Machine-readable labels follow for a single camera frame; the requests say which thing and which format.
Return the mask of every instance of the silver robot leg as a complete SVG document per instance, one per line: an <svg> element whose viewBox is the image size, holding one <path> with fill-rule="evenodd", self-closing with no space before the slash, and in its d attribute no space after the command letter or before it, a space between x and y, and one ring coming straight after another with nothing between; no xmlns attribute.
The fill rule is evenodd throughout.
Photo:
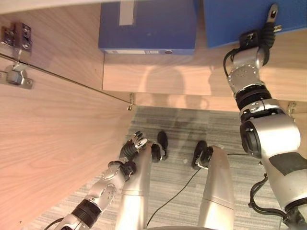
<svg viewBox="0 0 307 230"><path fill-rule="evenodd" d="M122 189L116 230L142 230L146 228L152 145L158 145L161 155L165 155L159 143L148 142L135 158L137 172Z"/></svg>
<svg viewBox="0 0 307 230"><path fill-rule="evenodd" d="M213 146L201 201L198 226L231 230L234 226L234 190L227 154Z"/></svg>

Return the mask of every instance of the metal hinge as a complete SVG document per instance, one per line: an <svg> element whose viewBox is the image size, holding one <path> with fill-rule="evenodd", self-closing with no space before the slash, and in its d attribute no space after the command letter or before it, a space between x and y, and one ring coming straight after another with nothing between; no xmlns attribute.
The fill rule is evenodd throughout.
<svg viewBox="0 0 307 230"><path fill-rule="evenodd" d="M130 93L130 104L128 105L127 110L131 111L133 105L134 105L134 93L131 92Z"/></svg>
<svg viewBox="0 0 307 230"><path fill-rule="evenodd" d="M30 90L33 86L33 80L27 78L27 74L24 70L26 67L26 64L16 63L13 66L8 66L5 72L0 71L0 84Z"/></svg>
<svg viewBox="0 0 307 230"><path fill-rule="evenodd" d="M0 71L0 84L31 89L33 80L27 78L24 70L28 66L32 51L31 28L23 23L14 23L11 28L3 27L1 43L12 49L16 62L5 71Z"/></svg>

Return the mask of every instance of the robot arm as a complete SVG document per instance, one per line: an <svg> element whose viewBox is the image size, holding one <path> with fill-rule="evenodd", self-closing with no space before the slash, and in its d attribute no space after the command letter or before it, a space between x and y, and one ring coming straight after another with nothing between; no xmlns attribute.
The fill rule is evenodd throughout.
<svg viewBox="0 0 307 230"><path fill-rule="evenodd" d="M267 176L253 186L249 206L261 214L282 217L290 228L306 229L307 160L297 153L300 133L259 77L259 69L268 62L275 39L277 12L278 6L273 4L261 31L241 35L240 48L225 56L224 69L240 109L242 146L246 153L261 160ZM225 68L228 57L234 64L229 74ZM256 205L253 196L267 179L285 212Z"/></svg>
<svg viewBox="0 0 307 230"><path fill-rule="evenodd" d="M116 194L121 190L130 176L136 172L132 161L138 151L146 144L141 132L136 132L131 140L123 146L119 160L108 164L101 179L89 190L84 200L68 214L55 230L89 230L99 216L109 207Z"/></svg>

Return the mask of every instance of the white label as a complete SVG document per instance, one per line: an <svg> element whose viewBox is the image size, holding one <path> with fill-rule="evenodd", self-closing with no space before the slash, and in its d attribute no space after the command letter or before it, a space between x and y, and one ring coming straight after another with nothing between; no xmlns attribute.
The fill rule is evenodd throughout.
<svg viewBox="0 0 307 230"><path fill-rule="evenodd" d="M150 54L159 54L159 50L150 50L149 53Z"/></svg>
<svg viewBox="0 0 307 230"><path fill-rule="evenodd" d="M146 54L144 50L106 50L108 54Z"/></svg>
<svg viewBox="0 0 307 230"><path fill-rule="evenodd" d="M133 25L134 1L121 1L119 10L119 25Z"/></svg>

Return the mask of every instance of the wooden panel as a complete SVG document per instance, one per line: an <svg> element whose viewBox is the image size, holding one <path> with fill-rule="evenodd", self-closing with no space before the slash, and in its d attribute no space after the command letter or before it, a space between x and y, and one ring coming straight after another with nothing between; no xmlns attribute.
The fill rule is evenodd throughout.
<svg viewBox="0 0 307 230"><path fill-rule="evenodd" d="M279 34L261 79L273 97L307 101L307 30ZM232 97L223 71L235 45L208 49L203 19L193 56L106 55L104 90Z"/></svg>
<svg viewBox="0 0 307 230"><path fill-rule="evenodd" d="M102 92L105 92L113 97L122 99L126 102L130 102L130 92L118 92L118 91L106 91L106 90L103 90Z"/></svg>
<svg viewBox="0 0 307 230"><path fill-rule="evenodd" d="M0 59L3 68L10 62ZM116 159L134 112L127 103L27 70L32 90L0 85L0 223L21 226Z"/></svg>
<svg viewBox="0 0 307 230"><path fill-rule="evenodd" d="M100 9L100 4L92 4L0 15L0 27L15 21L29 25L33 41L30 64L101 90ZM11 55L1 44L0 53Z"/></svg>
<svg viewBox="0 0 307 230"><path fill-rule="evenodd" d="M67 6L75 4L89 4L116 0L1 0L0 14L18 11L27 11L47 7Z"/></svg>
<svg viewBox="0 0 307 230"><path fill-rule="evenodd" d="M232 97L138 92L135 94L135 104L154 107L239 112L236 101Z"/></svg>

